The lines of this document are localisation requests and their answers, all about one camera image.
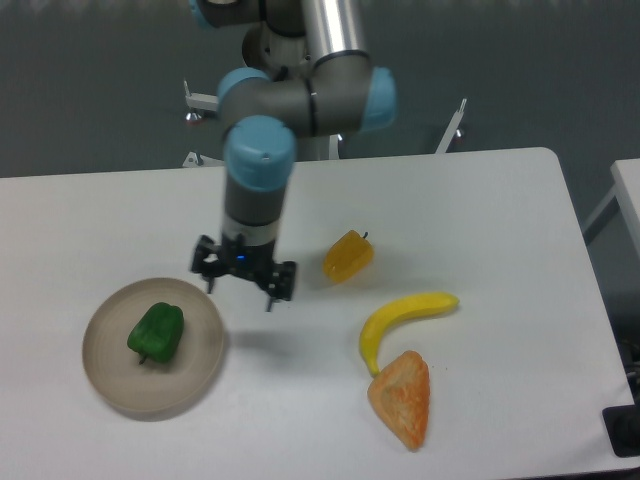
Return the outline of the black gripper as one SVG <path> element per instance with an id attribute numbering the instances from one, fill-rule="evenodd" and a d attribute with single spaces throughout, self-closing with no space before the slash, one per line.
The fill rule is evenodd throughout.
<path id="1" fill-rule="evenodd" d="M 268 296 L 266 311 L 271 312 L 278 301 L 291 301 L 295 289 L 296 263 L 273 260 L 275 241 L 257 246 L 223 235 L 221 245 L 207 235 L 201 235 L 194 248 L 190 271 L 206 283 L 211 294 L 217 278 L 232 275 L 251 281 Z"/>

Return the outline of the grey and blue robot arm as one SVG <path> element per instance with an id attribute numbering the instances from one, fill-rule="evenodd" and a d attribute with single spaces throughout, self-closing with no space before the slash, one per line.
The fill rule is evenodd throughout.
<path id="1" fill-rule="evenodd" d="M 190 10 L 204 26 L 248 29 L 243 66 L 215 94 L 185 95 L 192 115 L 221 122 L 226 167 L 221 237 L 198 240 L 191 269 L 208 284 L 231 275 L 288 301 L 297 266 L 274 250 L 298 145 L 389 126 L 394 78 L 370 59 L 356 1 L 193 1 Z"/>

